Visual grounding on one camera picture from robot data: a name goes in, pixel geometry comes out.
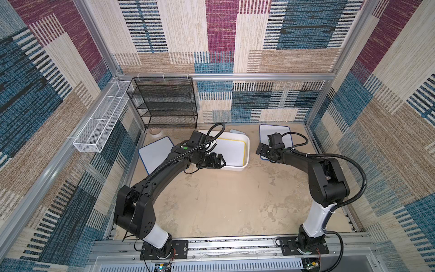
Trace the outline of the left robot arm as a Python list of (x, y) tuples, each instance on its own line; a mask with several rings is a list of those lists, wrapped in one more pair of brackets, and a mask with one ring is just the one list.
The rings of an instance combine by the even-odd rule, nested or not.
[(164, 162), (132, 187), (124, 185), (117, 194), (113, 223), (166, 255), (172, 236), (156, 223), (154, 203), (161, 192), (191, 164), (201, 169), (226, 166), (222, 154), (207, 153), (203, 145), (184, 141), (172, 147)]

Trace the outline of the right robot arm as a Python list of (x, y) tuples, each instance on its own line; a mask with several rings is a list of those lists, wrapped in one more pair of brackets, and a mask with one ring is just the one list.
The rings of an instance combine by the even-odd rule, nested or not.
[(318, 154), (304, 155), (294, 147), (286, 148), (283, 136), (279, 133), (270, 134), (267, 138), (268, 143), (260, 143), (256, 154), (273, 163), (290, 165), (307, 173), (309, 193), (313, 199), (307, 219), (300, 226), (297, 237), (288, 240), (287, 247), (297, 249), (302, 255), (311, 254), (317, 249), (327, 253), (325, 230), (332, 215), (331, 210), (350, 193), (339, 162)]

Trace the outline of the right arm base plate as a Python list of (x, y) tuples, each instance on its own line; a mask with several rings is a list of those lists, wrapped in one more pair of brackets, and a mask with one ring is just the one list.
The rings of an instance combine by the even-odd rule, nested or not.
[(329, 254), (325, 235), (317, 238), (306, 238), (305, 236), (280, 237), (278, 241), (284, 256)]

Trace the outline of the yellow-framed whiteboard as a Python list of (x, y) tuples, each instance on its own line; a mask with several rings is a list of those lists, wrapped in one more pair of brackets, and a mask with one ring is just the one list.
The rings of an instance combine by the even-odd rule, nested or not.
[(245, 165), (245, 142), (243, 141), (218, 138), (213, 152), (223, 155), (226, 166), (242, 167)]

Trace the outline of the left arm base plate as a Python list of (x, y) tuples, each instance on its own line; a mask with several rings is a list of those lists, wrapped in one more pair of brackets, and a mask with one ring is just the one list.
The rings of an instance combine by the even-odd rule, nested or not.
[(140, 252), (140, 260), (187, 259), (189, 242), (187, 240), (168, 240), (162, 249), (144, 242)]

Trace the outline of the white plastic storage box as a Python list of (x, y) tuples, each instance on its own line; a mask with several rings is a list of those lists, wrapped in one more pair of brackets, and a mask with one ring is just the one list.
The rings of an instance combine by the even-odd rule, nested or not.
[(207, 147), (215, 148), (212, 153), (222, 154), (226, 166), (222, 170), (243, 171), (249, 163), (250, 139), (248, 136), (240, 133), (224, 132), (213, 143)]

